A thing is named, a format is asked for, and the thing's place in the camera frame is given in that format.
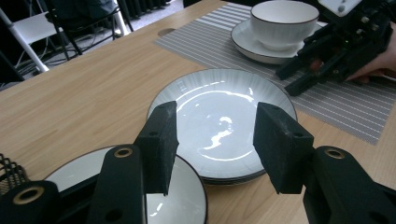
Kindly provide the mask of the white plate dark rim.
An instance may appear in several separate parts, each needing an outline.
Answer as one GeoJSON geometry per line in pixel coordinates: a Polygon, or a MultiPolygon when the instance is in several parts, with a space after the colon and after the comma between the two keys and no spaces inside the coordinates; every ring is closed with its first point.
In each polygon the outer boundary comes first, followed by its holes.
{"type": "Polygon", "coordinates": [[[237,69],[180,77],[157,94],[149,109],[171,101],[177,103],[177,155],[200,177],[231,178],[264,170],[253,146],[259,102],[296,117],[289,96],[276,84],[237,69]]]}
{"type": "Polygon", "coordinates": [[[276,22],[252,17],[232,29],[231,39],[242,54],[254,61],[282,64],[296,56],[304,39],[322,27],[317,20],[276,22]]]}
{"type": "Polygon", "coordinates": [[[265,175],[265,170],[260,170],[259,172],[255,172],[251,175],[244,175],[240,177],[231,177],[231,178],[212,178],[202,176],[201,179],[207,185],[214,185],[214,186],[232,186],[232,185],[239,185],[244,184],[249,181],[252,181],[256,178],[259,178],[262,175],[265,175]]]}

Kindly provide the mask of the grey striped placemat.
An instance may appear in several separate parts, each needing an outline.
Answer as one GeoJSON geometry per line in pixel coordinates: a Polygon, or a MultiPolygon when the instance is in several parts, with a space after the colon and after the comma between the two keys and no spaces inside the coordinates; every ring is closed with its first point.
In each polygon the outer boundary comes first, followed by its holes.
{"type": "MultiPolygon", "coordinates": [[[[273,65],[255,62],[234,46],[231,30],[248,19],[249,11],[247,6],[228,3],[160,37],[156,43],[207,68],[246,70],[284,87],[290,81],[279,80],[273,65]]],[[[387,81],[366,85],[327,82],[291,100],[306,114],[374,145],[396,108],[396,87],[387,81]]]]}

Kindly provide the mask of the dark curtain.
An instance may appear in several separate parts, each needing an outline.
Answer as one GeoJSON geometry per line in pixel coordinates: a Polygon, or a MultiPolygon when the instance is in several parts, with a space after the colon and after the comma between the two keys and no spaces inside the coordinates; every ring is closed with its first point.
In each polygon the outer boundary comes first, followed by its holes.
{"type": "Polygon", "coordinates": [[[165,9],[172,0],[116,0],[128,19],[139,17],[159,9],[165,9]]]}

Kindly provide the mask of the white bowl dark rim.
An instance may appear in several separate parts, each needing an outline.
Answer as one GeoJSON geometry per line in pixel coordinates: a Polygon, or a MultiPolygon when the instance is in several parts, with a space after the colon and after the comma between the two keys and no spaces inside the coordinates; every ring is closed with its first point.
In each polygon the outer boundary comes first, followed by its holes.
{"type": "MultiPolygon", "coordinates": [[[[62,165],[46,180],[59,191],[97,175],[106,153],[112,147],[97,149],[62,165]]],[[[205,224],[207,199],[204,185],[195,170],[179,156],[175,157],[167,196],[147,195],[148,224],[205,224]]]]}
{"type": "Polygon", "coordinates": [[[250,10],[250,27],[266,48],[291,49],[313,34],[318,16],[318,10],[307,3],[271,0],[250,10]]]}

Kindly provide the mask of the white desk leg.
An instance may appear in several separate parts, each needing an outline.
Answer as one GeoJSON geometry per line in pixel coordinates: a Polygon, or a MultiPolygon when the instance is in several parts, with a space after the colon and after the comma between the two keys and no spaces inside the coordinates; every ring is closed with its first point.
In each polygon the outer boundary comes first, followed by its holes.
{"type": "Polygon", "coordinates": [[[20,21],[12,21],[0,8],[0,19],[35,63],[38,70],[41,73],[49,71],[31,47],[33,43],[57,34],[53,24],[47,20],[46,13],[43,12],[20,21]]]}
{"type": "Polygon", "coordinates": [[[114,19],[116,21],[116,24],[117,24],[119,30],[120,30],[120,35],[121,36],[128,35],[130,33],[130,31],[127,29],[120,11],[114,14],[114,19]]]}

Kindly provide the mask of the black wire basket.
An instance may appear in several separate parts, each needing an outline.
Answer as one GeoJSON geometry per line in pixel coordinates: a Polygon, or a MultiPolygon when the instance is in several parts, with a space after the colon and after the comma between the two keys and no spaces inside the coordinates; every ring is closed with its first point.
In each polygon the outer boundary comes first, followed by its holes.
{"type": "Polygon", "coordinates": [[[0,153],[0,196],[26,182],[29,178],[24,168],[0,153]]]}

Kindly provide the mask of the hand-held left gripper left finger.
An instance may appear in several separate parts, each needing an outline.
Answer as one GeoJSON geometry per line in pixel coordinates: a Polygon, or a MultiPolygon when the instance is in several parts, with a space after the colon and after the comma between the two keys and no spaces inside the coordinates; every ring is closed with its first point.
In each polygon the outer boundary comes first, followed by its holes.
{"type": "Polygon", "coordinates": [[[147,224],[147,196],[168,193],[177,147],[171,101],[155,107],[131,145],[106,153],[86,224],[147,224]]]}

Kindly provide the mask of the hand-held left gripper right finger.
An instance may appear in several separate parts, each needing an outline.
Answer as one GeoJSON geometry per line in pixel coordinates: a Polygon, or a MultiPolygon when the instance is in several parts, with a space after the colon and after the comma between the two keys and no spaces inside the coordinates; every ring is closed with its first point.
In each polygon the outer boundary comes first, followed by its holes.
{"type": "Polygon", "coordinates": [[[258,104],[253,146],[276,192],[304,195],[309,224],[396,224],[396,190],[374,182],[347,151],[313,142],[282,108],[258,104]]]}

